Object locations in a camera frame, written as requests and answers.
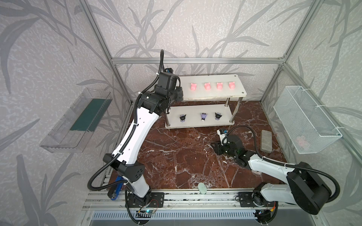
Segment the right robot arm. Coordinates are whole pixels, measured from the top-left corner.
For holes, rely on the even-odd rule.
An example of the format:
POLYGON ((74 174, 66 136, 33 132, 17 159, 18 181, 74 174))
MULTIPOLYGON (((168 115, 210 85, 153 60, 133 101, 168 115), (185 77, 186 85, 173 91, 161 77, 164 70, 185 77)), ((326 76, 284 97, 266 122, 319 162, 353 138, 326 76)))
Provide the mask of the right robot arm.
POLYGON ((252 194, 238 198, 242 205, 265 207, 284 202, 316 215, 326 203, 337 199, 340 194, 340 185, 335 178, 313 169, 305 162, 288 164, 269 159, 258 150, 247 150, 236 135, 223 134, 220 138, 220 141, 211 143, 217 155, 232 157, 239 166, 267 174, 282 182, 262 182, 254 188, 252 194))

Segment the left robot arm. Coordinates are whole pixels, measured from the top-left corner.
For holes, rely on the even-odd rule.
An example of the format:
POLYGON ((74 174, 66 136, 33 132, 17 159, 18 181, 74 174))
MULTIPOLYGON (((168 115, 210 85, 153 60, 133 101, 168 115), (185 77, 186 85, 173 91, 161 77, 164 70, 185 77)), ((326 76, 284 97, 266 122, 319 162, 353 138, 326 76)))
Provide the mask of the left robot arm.
POLYGON ((125 185, 125 200, 132 206, 147 206, 151 202, 151 189, 144 178, 145 166, 138 162, 139 150, 153 124, 160 115, 170 109, 174 102, 183 100, 183 89, 180 77, 173 74, 170 68, 158 73, 152 84, 154 91, 145 89, 140 92, 133 108, 133 122, 119 146, 103 158, 105 165, 101 167, 87 183, 91 191, 100 191, 108 187, 125 185), (106 186, 94 187, 93 181, 108 167, 112 167, 123 177, 106 186))

